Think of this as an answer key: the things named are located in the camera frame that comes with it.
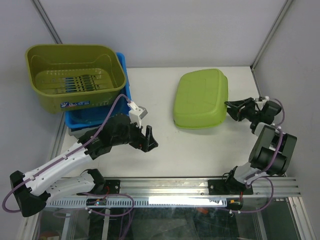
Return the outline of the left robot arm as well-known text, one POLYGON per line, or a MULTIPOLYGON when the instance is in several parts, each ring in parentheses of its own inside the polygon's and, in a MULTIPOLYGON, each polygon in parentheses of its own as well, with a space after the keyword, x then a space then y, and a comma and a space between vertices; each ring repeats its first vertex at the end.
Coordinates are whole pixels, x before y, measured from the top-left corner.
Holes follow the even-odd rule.
POLYGON ((107 193, 106 181, 98 169, 87 169, 79 176, 65 175, 108 154, 115 146, 130 145, 145 153, 158 147, 152 127, 139 126, 129 116, 112 116, 97 129, 87 131, 67 151, 34 170, 10 175, 12 193, 23 217, 33 216, 47 204, 68 195, 107 193))

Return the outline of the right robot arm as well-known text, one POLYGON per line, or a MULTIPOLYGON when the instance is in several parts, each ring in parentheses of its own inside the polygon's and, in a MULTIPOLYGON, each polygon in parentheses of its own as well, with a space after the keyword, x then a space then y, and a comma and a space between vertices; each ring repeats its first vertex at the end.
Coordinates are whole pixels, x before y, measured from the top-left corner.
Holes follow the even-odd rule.
POLYGON ((260 96, 237 101, 226 101, 227 113, 233 120, 250 122, 251 132, 257 140, 250 152, 248 162, 235 166, 222 182, 226 194, 242 194, 261 177, 282 176, 291 162, 297 137, 282 130, 275 123, 278 114, 285 114, 280 100, 260 96))

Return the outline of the olive green slotted basket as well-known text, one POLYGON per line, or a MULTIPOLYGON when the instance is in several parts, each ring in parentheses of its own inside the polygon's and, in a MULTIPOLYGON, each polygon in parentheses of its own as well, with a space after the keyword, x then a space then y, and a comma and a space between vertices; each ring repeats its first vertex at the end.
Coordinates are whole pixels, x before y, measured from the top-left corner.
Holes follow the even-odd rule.
POLYGON ((56 114, 111 105, 127 83, 115 51, 99 44, 37 44, 25 52, 39 104, 56 114))

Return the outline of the bright green plastic tub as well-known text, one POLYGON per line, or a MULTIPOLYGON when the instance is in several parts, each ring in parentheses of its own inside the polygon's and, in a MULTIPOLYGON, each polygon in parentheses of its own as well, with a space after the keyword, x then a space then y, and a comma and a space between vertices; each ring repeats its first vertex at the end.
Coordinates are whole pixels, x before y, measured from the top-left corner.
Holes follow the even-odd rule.
POLYGON ((173 121, 182 129, 205 129, 220 125, 227 116, 228 79, 217 68, 184 74, 173 104, 173 121))

